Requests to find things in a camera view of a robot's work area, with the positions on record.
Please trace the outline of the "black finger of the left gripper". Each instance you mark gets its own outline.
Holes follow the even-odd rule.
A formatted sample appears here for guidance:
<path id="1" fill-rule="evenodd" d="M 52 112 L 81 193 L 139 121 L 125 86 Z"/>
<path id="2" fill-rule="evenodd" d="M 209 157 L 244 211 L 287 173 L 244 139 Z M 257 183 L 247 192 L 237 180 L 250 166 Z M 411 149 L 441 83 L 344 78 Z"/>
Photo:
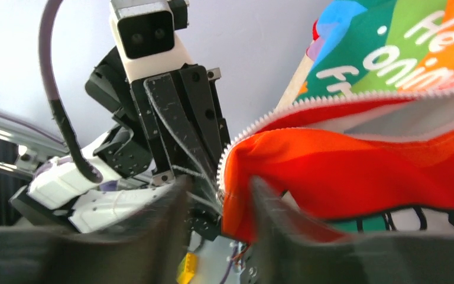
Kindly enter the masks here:
<path id="1" fill-rule="evenodd" d="M 229 138 L 215 81 L 219 70 L 184 65 L 131 83 L 131 96 L 155 161 L 155 180 L 187 173 L 193 194 L 220 213 L 216 168 Z"/>

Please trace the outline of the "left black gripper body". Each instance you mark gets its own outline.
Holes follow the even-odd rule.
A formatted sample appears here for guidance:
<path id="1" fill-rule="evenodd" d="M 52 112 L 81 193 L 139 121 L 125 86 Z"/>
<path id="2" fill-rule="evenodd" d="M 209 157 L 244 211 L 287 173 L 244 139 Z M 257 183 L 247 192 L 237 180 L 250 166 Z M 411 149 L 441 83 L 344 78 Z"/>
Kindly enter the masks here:
<path id="1" fill-rule="evenodd" d="M 112 113 L 116 122 L 116 126 L 95 150 L 95 156 L 123 178 L 133 178 L 150 169 L 151 162 L 155 161 L 132 100 L 131 83 L 128 82 L 117 49 L 112 49 L 94 68 L 85 89 L 89 96 Z M 170 182 L 175 178 L 158 182 L 155 180 L 155 168 L 151 169 L 153 184 Z M 194 187 L 196 177 L 190 176 Z M 193 194 L 193 188 L 192 195 L 194 201 L 189 209 L 189 227 L 212 241 L 221 234 L 220 213 L 213 212 L 209 206 L 199 201 Z"/>

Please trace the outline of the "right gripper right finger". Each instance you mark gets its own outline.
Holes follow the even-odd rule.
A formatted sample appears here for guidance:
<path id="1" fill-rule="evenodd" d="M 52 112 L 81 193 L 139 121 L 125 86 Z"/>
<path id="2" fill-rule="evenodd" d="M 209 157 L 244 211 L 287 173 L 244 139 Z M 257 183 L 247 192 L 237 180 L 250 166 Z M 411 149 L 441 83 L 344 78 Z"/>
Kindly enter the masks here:
<path id="1" fill-rule="evenodd" d="M 343 233 L 250 184 L 261 283 L 454 283 L 454 233 Z"/>

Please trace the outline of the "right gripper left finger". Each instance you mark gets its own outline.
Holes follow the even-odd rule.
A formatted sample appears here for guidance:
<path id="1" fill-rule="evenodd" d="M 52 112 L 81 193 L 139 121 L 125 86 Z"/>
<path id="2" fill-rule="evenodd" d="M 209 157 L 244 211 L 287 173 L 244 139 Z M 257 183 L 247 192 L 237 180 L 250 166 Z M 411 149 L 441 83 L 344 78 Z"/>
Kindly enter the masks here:
<path id="1" fill-rule="evenodd" d="M 149 205 L 89 234 L 0 227 L 0 283 L 175 283 L 191 188 L 180 176 Z"/>

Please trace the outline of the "rainbow white red hooded jacket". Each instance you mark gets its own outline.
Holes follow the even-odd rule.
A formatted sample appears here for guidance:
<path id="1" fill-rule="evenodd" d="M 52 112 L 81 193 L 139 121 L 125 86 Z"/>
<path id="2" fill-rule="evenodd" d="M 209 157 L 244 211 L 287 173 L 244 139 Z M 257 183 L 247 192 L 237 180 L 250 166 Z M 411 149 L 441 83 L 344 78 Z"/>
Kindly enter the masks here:
<path id="1" fill-rule="evenodd" d="M 256 176 L 340 231 L 454 231 L 454 1 L 333 1 L 307 56 L 222 155 L 222 231 L 255 238 Z"/>

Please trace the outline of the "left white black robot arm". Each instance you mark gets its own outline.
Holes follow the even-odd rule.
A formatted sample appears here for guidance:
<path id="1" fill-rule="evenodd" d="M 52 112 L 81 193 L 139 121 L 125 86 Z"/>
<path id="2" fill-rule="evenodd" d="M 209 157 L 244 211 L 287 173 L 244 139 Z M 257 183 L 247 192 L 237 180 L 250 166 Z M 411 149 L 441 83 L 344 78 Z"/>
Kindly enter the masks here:
<path id="1" fill-rule="evenodd" d="M 217 68 L 184 64 L 129 83 L 117 50 L 111 50 L 85 84 L 116 122 L 82 150 L 102 182 L 86 180 L 69 156 L 52 157 L 11 198 L 12 206 L 34 225 L 90 233 L 152 203 L 176 177 L 189 175 L 187 225 L 214 240 L 221 215 L 210 186 L 229 140 L 215 86 L 220 77 Z"/>

